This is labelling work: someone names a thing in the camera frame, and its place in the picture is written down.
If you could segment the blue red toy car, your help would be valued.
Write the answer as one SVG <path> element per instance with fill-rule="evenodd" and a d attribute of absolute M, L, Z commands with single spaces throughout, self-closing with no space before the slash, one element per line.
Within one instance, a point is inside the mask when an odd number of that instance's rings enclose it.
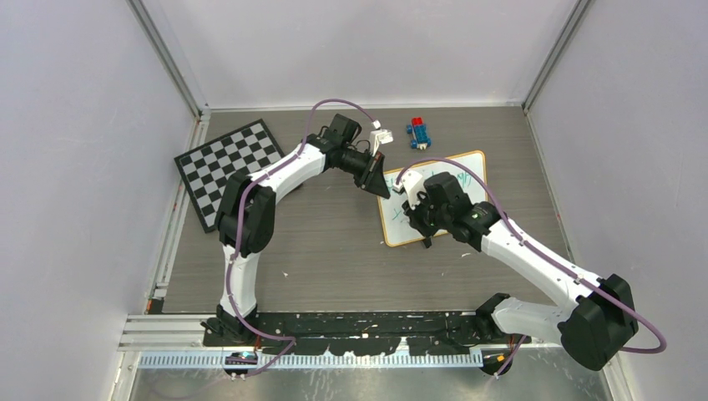
<path fill-rule="evenodd" d="M 425 150 L 431 146 L 432 141 L 427 135 L 427 126 L 422 118 L 412 118 L 411 122 L 406 127 L 406 132 L 410 137 L 410 146 L 412 149 Z"/>

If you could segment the black white checkerboard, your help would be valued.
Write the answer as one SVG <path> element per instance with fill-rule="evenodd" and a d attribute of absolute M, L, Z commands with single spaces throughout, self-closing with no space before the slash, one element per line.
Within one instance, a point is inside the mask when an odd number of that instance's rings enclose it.
<path fill-rule="evenodd" d="M 255 173 L 284 156 L 263 119 L 176 156 L 174 162 L 204 232 L 215 230 L 220 200 L 233 173 Z"/>

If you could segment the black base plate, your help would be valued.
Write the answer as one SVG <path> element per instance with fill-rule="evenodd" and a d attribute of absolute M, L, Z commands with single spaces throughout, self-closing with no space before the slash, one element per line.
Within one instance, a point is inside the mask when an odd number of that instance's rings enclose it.
<path fill-rule="evenodd" d="M 472 312 L 258 312 L 246 321 L 222 322 L 209 317 L 201 323 L 206 347 L 248 347 L 275 356 L 391 355 L 407 346 L 413 356 L 462 355 L 483 344 L 510 351 L 522 341 L 486 326 Z"/>

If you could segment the aluminium frame rail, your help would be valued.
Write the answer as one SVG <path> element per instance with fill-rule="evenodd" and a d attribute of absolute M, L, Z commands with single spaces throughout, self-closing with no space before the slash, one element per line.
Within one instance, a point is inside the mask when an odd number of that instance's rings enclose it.
<path fill-rule="evenodd" d="M 143 368 L 214 368 L 229 371 L 276 369 L 354 368 L 481 368 L 493 357 L 508 353 L 504 344 L 481 344 L 461 354 L 411 354 L 407 340 L 391 346 L 390 353 L 357 356 L 353 351 L 335 355 L 326 348 L 315 355 L 288 354 L 282 357 L 256 351 L 253 346 L 206 347 L 206 315 L 137 315 L 129 317 L 119 340 L 120 351 L 139 352 Z"/>

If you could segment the yellow framed whiteboard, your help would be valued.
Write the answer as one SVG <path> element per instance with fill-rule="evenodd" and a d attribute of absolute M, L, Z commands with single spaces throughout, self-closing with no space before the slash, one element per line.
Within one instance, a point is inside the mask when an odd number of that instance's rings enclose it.
<path fill-rule="evenodd" d="M 448 158 L 457 161 L 461 165 L 465 165 L 484 182 L 487 182 L 486 156 L 481 150 L 449 156 Z M 458 179 L 460 186 L 469 196 L 472 203 L 478 203 L 479 201 L 486 201 L 488 199 L 486 191 L 468 172 L 449 163 L 427 161 L 414 165 L 407 173 L 411 170 L 420 173 L 424 178 L 441 172 L 448 172 Z M 392 188 L 401 171 L 402 168 L 399 168 L 384 173 L 387 187 L 390 190 L 390 198 L 377 198 L 384 242 L 390 247 L 407 245 L 423 239 L 423 236 L 418 231 L 409 226 L 409 219 L 403 213 L 402 204 L 407 200 L 407 196 L 405 194 L 396 193 Z"/>

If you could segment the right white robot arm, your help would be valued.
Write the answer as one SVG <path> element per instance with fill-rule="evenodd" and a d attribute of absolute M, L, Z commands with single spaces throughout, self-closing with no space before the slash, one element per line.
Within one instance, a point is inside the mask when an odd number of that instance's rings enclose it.
<path fill-rule="evenodd" d="M 423 235 L 425 246 L 436 233 L 446 231 L 513 268 L 553 301 L 542 305 L 494 294 L 475 311 L 475 330 L 484 341 L 527 335 L 558 344 L 581 366 L 599 371 L 638 332 L 637 319 L 614 304 L 635 308 L 624 278 L 588 272 L 524 236 L 492 203 L 471 202 L 453 175 L 423 178 L 409 170 L 393 189 L 406 195 L 404 214 L 410 227 Z"/>

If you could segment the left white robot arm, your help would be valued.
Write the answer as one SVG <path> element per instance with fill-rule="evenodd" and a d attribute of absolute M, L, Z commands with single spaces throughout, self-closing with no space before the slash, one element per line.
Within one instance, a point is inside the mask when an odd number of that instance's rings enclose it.
<path fill-rule="evenodd" d="M 355 186 L 389 198 L 383 174 L 384 154 L 358 150 L 362 127 L 336 114 L 320 133 L 276 163 L 253 174 L 233 173 L 227 180 L 217 212 L 216 227 L 225 257 L 225 286 L 216 309 L 216 332 L 245 346 L 256 333 L 255 279 L 261 252 L 275 230 L 276 206 L 306 180 L 330 169 L 350 174 Z"/>

